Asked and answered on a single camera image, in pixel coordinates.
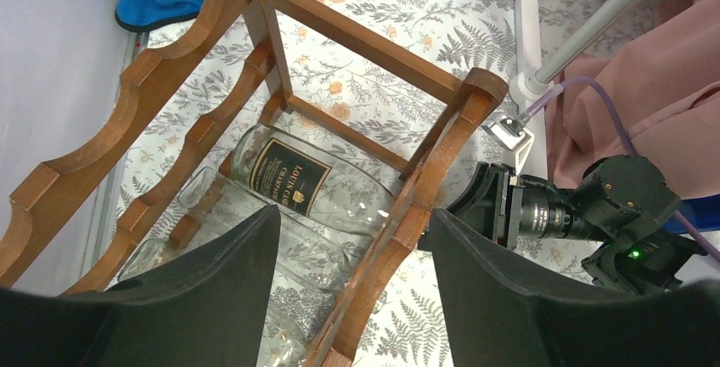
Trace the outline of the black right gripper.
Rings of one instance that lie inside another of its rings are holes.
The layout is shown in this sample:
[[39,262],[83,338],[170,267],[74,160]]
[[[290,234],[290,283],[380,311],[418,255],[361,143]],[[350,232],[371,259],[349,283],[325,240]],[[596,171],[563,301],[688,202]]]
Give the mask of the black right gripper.
[[521,235],[564,239],[574,222],[570,193],[546,179],[518,175],[503,164],[480,162],[468,186],[440,216],[449,224],[427,226],[417,248],[434,251],[450,240],[464,246],[494,243],[514,250]]

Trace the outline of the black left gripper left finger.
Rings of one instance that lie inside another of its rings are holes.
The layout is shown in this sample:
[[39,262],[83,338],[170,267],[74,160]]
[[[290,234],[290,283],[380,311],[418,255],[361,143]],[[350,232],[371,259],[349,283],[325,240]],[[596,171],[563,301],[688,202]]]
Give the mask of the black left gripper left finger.
[[107,291],[1,291],[4,366],[253,366],[281,217],[267,205],[225,234]]

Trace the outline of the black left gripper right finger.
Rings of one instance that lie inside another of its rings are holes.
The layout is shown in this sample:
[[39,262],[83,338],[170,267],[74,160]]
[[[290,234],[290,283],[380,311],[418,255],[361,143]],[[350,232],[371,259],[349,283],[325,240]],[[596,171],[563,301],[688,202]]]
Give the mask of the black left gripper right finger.
[[587,285],[477,234],[429,222],[456,366],[716,366],[719,284],[635,296]]

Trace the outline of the clear labelled square bottle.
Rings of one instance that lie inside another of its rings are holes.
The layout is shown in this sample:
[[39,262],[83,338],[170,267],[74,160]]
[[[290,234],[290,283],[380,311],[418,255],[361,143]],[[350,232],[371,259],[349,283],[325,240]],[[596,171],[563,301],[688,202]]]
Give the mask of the clear labelled square bottle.
[[173,256],[141,245],[115,290],[142,288],[108,366],[299,366],[305,337],[273,309],[274,254],[264,239],[213,241]]

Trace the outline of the clear slim glass bottle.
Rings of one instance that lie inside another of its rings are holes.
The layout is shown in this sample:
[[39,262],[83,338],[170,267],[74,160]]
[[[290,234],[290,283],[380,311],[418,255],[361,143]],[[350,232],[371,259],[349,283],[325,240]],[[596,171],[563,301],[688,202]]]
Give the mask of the clear slim glass bottle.
[[359,167],[262,124],[240,137],[231,178],[288,212],[347,234],[377,235],[396,202]]

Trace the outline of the clear round glass bottle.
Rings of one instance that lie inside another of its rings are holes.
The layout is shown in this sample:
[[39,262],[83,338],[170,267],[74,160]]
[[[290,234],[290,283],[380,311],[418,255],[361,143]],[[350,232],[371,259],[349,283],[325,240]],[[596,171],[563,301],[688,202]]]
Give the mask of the clear round glass bottle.
[[350,261],[337,243],[213,168],[201,168],[177,200],[207,239],[228,231],[261,236],[271,244],[264,252],[276,256],[276,271],[310,291],[338,293],[350,279]]

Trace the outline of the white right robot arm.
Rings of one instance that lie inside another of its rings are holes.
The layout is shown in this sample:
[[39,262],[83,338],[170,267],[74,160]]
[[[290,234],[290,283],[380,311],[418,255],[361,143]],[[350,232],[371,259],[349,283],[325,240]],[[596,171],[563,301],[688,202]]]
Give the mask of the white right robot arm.
[[574,189],[480,162],[447,210],[510,250],[521,236],[598,242],[582,268],[600,288],[641,296],[698,291],[718,299],[717,280],[684,282],[677,276],[692,257],[708,255],[699,243],[666,231],[680,203],[647,158],[614,155],[593,163]]

